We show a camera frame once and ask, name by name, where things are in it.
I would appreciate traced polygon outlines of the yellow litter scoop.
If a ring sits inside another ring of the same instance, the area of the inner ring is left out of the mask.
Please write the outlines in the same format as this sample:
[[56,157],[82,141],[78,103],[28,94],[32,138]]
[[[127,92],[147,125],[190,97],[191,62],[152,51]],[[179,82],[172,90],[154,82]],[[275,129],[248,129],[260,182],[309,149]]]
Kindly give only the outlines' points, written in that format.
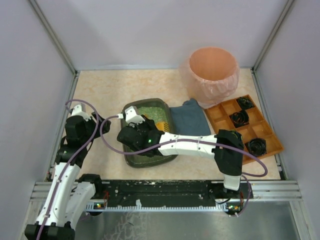
[[170,126],[165,121],[159,121],[155,124],[155,126],[159,131],[168,132],[168,133],[170,132]]

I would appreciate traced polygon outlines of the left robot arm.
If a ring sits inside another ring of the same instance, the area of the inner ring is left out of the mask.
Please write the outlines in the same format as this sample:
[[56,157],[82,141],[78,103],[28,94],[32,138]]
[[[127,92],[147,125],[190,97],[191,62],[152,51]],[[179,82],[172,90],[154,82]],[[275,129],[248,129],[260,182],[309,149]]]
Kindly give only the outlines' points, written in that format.
[[73,113],[65,123],[65,136],[56,153],[53,180],[34,224],[24,235],[29,240],[73,240],[88,201],[102,193],[98,174],[86,173],[73,187],[94,139],[108,133],[111,122],[96,113]]

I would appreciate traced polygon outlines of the dark grey litter box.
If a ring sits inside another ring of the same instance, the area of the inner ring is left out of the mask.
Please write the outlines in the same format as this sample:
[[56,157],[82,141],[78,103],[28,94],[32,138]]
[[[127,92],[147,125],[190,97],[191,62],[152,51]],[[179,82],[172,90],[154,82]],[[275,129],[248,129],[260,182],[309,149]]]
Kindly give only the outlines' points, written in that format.
[[[175,133],[169,106],[160,98],[147,98],[130,102],[123,107],[124,119],[117,140],[125,152],[137,152],[154,146],[160,134]],[[133,168],[149,168],[173,161],[176,155],[162,155],[157,148],[141,154],[125,155],[126,163]]]

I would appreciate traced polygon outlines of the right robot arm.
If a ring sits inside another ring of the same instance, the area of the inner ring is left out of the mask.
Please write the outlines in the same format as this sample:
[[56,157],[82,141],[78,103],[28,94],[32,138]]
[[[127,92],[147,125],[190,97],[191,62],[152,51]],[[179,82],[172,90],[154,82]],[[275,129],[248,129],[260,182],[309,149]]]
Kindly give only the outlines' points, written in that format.
[[242,175],[244,143],[234,130],[221,129],[217,134],[187,136],[158,129],[144,115],[140,123],[130,122],[118,133],[117,140],[147,157],[183,155],[213,159],[223,174],[223,187],[238,192]]

